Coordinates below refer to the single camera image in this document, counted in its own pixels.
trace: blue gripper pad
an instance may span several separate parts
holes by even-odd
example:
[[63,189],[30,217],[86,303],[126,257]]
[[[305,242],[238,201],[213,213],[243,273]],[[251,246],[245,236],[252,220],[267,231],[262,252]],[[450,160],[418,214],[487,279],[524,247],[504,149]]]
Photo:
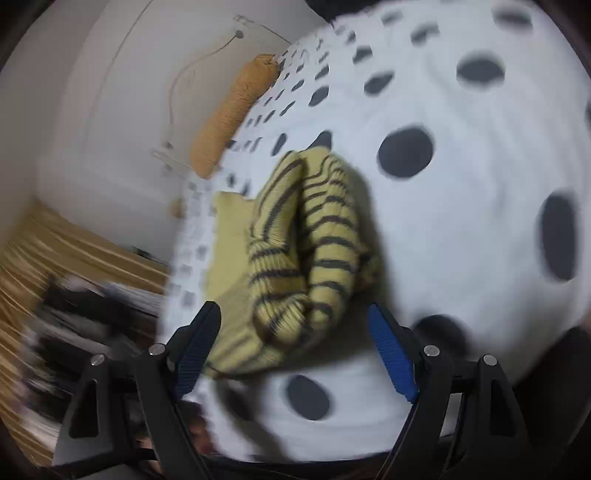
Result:
[[413,403],[418,396],[413,363],[408,359],[387,319],[376,304],[371,305],[368,310],[368,329],[394,388]]
[[176,383],[174,395],[177,399],[193,390],[201,375],[220,329],[222,319],[220,309],[214,302],[208,301],[188,326],[186,346],[180,353],[176,364]]

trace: metal screw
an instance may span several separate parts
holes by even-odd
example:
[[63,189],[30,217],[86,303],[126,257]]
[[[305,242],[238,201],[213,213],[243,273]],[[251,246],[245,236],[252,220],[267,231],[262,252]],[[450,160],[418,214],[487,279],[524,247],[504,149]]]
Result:
[[482,357],[482,359],[484,360],[484,363],[486,363],[490,367],[494,367],[496,365],[496,358],[492,355],[486,354]]
[[148,352],[150,353],[150,355],[156,356],[162,355],[165,350],[166,347],[162,343],[155,343],[148,349]]
[[425,352],[425,355],[427,356],[437,356],[439,355],[439,348],[435,345],[426,345],[423,352]]
[[93,355],[90,359],[90,364],[96,367],[100,365],[102,362],[105,361],[105,356],[102,353],[98,353],[97,355]]

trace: yellow striped sweater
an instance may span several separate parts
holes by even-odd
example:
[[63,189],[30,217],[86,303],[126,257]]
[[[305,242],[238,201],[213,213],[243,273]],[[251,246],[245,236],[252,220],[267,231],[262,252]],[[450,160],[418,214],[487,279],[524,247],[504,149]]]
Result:
[[221,193],[216,209],[207,297],[220,304],[222,328],[211,376],[302,354],[339,322],[353,291],[374,281],[345,166],[324,147],[285,155],[254,204]]

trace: orange pillow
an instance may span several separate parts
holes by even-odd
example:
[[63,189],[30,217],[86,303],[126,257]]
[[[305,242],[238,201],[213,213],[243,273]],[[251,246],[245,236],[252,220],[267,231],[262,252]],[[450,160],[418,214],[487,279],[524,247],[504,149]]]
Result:
[[201,178],[208,178],[219,162],[226,144],[246,118],[252,105],[277,80],[279,67],[273,55],[257,55],[244,64],[230,91],[191,146],[191,165]]

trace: white polka dot bedsheet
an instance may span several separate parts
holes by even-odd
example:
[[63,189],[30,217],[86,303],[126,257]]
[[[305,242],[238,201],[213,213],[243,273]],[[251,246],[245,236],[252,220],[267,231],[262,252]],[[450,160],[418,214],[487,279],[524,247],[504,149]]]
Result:
[[[202,303],[216,191],[254,197],[289,150],[323,144],[352,172],[402,325],[453,319],[470,354],[518,380],[589,307],[591,82],[553,22],[508,0],[383,2],[278,58],[211,180],[187,182],[161,337]],[[410,405],[351,304],[321,351],[244,381],[200,379],[216,449],[247,461],[389,450]]]

